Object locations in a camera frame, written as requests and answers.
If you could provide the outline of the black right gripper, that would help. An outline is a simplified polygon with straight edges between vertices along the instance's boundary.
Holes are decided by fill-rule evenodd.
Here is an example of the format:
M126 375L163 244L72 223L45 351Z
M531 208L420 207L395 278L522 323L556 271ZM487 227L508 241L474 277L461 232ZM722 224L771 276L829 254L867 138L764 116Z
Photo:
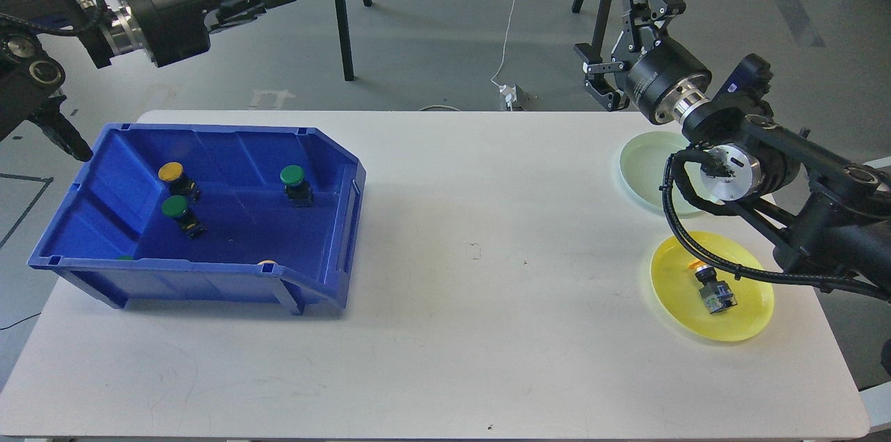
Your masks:
M709 87L712 74L677 40L668 37L668 23L687 9L684 0L621 0L622 30L612 49L617 61L594 58L589 43L576 43L583 59L583 85L589 96L607 112L634 105L653 125L672 121L678 88ZM615 74L615 87L606 80Z

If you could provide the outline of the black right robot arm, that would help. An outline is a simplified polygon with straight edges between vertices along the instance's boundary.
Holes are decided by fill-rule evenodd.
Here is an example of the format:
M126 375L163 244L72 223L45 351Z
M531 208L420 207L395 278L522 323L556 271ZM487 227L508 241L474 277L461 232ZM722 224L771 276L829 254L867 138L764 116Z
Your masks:
M575 46L585 87L608 111L630 106L677 123L686 146L664 166L668 224L694 258L739 278L889 300L889 173L845 159L805 130L779 124L766 100L771 65L751 53L707 94L709 68L668 33L684 0L620 0L620 36L602 55L610 4L592 42ZM738 217L773 245L775 271L745 267L693 239L674 194L713 216Z

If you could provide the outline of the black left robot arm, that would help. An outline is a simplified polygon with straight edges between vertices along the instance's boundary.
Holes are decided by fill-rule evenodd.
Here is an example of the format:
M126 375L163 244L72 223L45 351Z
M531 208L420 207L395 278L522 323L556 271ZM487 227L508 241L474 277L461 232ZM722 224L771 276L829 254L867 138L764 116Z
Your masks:
M209 51L210 37L296 0L2 0L2 137L24 121L73 159L93 151L61 112L63 65L42 35L74 37L93 65L144 51L165 67Z

